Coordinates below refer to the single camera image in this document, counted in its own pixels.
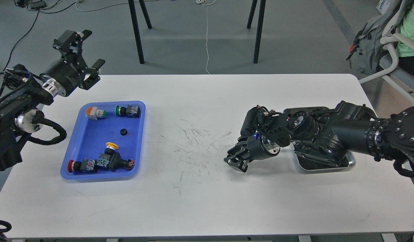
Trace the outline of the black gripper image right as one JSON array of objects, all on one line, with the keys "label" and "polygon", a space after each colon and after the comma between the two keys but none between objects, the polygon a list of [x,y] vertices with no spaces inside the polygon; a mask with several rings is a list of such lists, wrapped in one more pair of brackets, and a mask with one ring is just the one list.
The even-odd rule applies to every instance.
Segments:
[{"label": "black gripper image right", "polygon": [[249,162],[275,157],[280,149],[278,144],[261,134],[241,136],[235,146],[227,151],[227,156],[223,160],[236,171],[244,173],[248,169]]}]

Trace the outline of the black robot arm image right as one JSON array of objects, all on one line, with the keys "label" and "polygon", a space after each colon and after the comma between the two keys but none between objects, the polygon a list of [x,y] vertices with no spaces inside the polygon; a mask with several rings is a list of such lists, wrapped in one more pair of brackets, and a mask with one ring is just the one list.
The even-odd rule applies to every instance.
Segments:
[{"label": "black robot arm image right", "polygon": [[247,112],[240,134],[224,162],[241,172],[248,163],[274,157],[292,144],[297,156],[312,163],[341,167],[353,151],[375,161],[393,160],[399,175],[414,179],[414,106],[388,119],[377,117],[366,105],[345,101],[334,109],[314,106],[283,112],[255,106]]}]

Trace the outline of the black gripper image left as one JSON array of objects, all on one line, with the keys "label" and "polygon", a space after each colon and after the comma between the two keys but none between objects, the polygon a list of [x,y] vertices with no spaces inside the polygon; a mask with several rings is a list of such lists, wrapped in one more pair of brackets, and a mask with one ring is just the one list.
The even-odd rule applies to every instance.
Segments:
[{"label": "black gripper image left", "polygon": [[89,90],[99,80],[100,68],[105,64],[104,59],[98,59],[90,68],[82,59],[82,44],[92,35],[91,30],[74,32],[67,30],[52,47],[61,53],[61,58],[52,63],[44,73],[40,74],[43,82],[41,88],[52,97],[69,96],[77,87]]}]

